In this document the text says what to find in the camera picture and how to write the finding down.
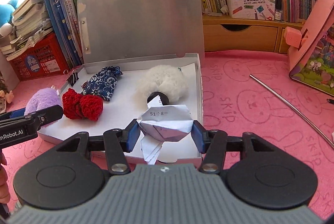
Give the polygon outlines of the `person's left hand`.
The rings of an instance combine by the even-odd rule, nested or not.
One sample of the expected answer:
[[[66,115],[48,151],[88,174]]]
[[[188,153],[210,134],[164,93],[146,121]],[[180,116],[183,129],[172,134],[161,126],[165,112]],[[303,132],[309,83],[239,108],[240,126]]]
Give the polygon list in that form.
[[[10,201],[9,187],[7,184],[8,176],[4,166],[7,165],[6,158],[1,152],[1,169],[0,169],[0,202],[7,204]]]

